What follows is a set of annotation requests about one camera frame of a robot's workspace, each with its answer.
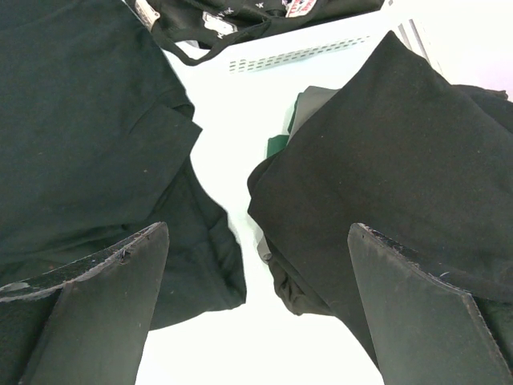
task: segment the white plastic bin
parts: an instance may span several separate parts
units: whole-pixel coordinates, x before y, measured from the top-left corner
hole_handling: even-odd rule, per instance
[[[430,62],[433,61],[427,49],[429,44],[422,43],[422,39],[425,38],[424,35],[420,35],[422,28],[404,14],[398,2],[399,0],[386,0],[380,11],[236,44],[226,48],[214,59],[197,67],[189,67],[187,70],[184,70],[186,66],[174,55],[168,53],[168,58],[178,73],[207,71],[218,75],[240,74],[261,71],[316,55],[350,50],[362,44],[381,40],[388,30],[395,30],[412,51]],[[178,45],[194,59],[207,52],[187,42]]]

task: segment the white star print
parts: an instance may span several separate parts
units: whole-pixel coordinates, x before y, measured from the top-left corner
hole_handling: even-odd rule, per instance
[[[228,8],[227,10],[221,11],[218,15],[223,17],[223,16],[226,16],[228,14],[232,14],[233,12],[234,12],[234,10],[232,8]]]

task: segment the green fabric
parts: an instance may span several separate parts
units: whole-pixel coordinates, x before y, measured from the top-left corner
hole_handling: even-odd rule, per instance
[[[273,156],[285,148],[289,141],[288,135],[278,135],[267,141],[267,157]]]

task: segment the printed label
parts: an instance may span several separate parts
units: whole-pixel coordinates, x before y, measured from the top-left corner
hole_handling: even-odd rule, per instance
[[[218,18],[208,12],[203,13],[203,21],[205,22],[205,28],[208,30],[214,30],[217,32],[217,37],[222,39],[227,34],[237,32],[237,27],[230,22],[224,21],[222,18]]]
[[[289,4],[289,9],[285,17],[296,18],[298,16],[305,16],[312,10],[316,1],[317,0],[293,0]]]
[[[160,13],[154,10],[146,0],[135,0],[135,12],[139,15],[144,26],[151,31]]]

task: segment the black t-shirt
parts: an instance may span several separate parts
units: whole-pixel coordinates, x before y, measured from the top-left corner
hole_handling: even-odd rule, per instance
[[[242,303],[240,248],[188,158],[193,106],[130,9],[7,0],[0,51],[0,286],[166,221],[159,326]]]

